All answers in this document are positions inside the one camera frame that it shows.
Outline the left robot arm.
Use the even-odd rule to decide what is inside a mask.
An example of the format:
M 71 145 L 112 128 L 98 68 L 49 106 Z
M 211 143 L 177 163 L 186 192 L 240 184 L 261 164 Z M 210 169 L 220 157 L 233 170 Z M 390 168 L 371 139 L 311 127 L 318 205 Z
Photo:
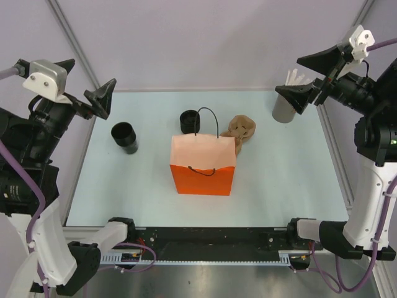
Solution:
M 137 241 L 132 219 L 111 218 L 91 237 L 68 242 L 60 220 L 59 169 L 51 155 L 75 116 L 107 119 L 116 80 L 95 91 L 85 91 L 86 102 L 65 91 L 73 59 L 17 63 L 1 71 L 1 78 L 23 78 L 23 87 L 35 97 L 29 116 L 1 110 L 1 213 L 15 227 L 27 257 L 18 269 L 8 297 L 49 295 L 50 289 L 73 296 L 97 272 L 100 259 L 114 247 L 132 247 Z

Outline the brown pulp cup carrier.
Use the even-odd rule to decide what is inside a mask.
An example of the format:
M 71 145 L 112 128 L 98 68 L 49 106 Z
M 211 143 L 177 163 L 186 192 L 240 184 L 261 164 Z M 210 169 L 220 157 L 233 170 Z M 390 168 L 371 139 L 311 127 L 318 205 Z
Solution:
M 229 123 L 228 130 L 220 134 L 222 137 L 234 138 L 235 155 L 238 156 L 243 143 L 247 142 L 256 130 L 256 123 L 246 115 L 236 115 Z

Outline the orange paper bag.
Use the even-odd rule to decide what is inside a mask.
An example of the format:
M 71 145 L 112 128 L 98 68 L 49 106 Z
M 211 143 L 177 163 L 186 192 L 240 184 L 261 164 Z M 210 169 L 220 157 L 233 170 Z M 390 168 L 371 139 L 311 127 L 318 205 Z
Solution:
M 169 166 L 179 194 L 229 196 L 236 167 L 235 139 L 196 130 L 174 135 Z

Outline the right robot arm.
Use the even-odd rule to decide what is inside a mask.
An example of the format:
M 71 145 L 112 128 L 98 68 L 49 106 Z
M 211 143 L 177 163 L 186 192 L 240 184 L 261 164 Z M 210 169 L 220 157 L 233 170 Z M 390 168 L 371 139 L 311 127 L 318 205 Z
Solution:
M 276 92 L 302 114 L 308 104 L 333 99 L 358 112 L 354 143 L 360 158 L 357 192 L 345 222 L 296 218 L 286 233 L 287 244 L 300 249 L 308 240 L 345 260 L 363 255 L 392 261 L 396 252 L 389 244 L 388 229 L 396 200 L 396 63 L 377 80 L 343 68 L 354 61 L 352 47 L 333 46 L 303 56 L 298 64 L 323 75 L 312 83 L 277 86 Z

